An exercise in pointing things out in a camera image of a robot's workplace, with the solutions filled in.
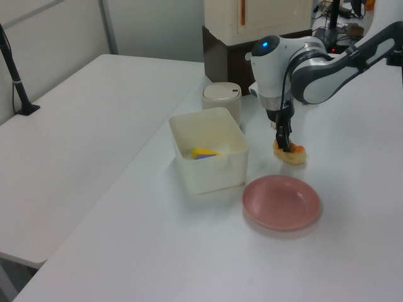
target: food item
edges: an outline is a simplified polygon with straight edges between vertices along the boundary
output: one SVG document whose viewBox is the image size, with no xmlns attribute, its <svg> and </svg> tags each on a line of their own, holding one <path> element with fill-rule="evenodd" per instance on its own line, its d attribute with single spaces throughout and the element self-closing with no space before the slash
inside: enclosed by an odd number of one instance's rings
<svg viewBox="0 0 403 302">
<path fill-rule="evenodd" d="M 277 140 L 273 143 L 273 150 L 279 158 L 293 165 L 303 164 L 307 158 L 305 148 L 303 146 L 297 146 L 292 142 L 290 142 L 290 152 L 284 152 L 283 149 L 280 149 Z"/>
<path fill-rule="evenodd" d="M 220 152 L 216 152 L 206 148 L 194 148 L 190 150 L 190 153 L 194 159 L 197 159 L 197 155 L 210 155 L 210 156 L 221 155 Z"/>
</svg>

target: bread roll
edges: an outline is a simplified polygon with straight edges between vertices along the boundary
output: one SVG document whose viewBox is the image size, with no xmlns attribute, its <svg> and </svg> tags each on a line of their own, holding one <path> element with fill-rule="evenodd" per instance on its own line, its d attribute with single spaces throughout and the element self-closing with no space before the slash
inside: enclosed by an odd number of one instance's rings
<svg viewBox="0 0 403 302">
<path fill-rule="evenodd" d="M 273 143 L 273 150 L 279 158 L 292 165 L 303 164 L 307 158 L 305 148 L 297 146 L 292 142 L 290 142 L 290 152 L 284 152 L 283 149 L 280 149 L 277 140 Z"/>
</svg>

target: floor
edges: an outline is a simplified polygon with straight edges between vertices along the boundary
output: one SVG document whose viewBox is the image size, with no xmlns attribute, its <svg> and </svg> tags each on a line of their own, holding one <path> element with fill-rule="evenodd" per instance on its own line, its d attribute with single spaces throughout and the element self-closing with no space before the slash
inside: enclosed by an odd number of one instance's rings
<svg viewBox="0 0 403 302">
<path fill-rule="evenodd" d="M 0 258 L 0 302 L 12 302 L 36 272 L 32 267 Z"/>
</svg>

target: purple object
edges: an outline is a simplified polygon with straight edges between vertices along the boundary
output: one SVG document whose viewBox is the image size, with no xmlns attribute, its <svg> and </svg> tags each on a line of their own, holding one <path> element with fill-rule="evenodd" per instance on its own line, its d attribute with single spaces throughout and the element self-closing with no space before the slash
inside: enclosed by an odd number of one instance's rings
<svg viewBox="0 0 403 302">
<path fill-rule="evenodd" d="M 198 154 L 196 155 L 196 159 L 205 159 L 207 157 L 216 156 L 216 154 Z"/>
</svg>

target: white canister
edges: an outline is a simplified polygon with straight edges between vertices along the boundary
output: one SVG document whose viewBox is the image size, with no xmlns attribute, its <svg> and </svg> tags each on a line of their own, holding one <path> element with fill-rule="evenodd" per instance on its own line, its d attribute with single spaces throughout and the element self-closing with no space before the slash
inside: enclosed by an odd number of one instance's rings
<svg viewBox="0 0 403 302">
<path fill-rule="evenodd" d="M 241 124 L 241 87 L 235 83 L 219 82 L 208 85 L 201 97 L 203 109 L 223 107 L 229 111 L 238 126 Z"/>
</svg>

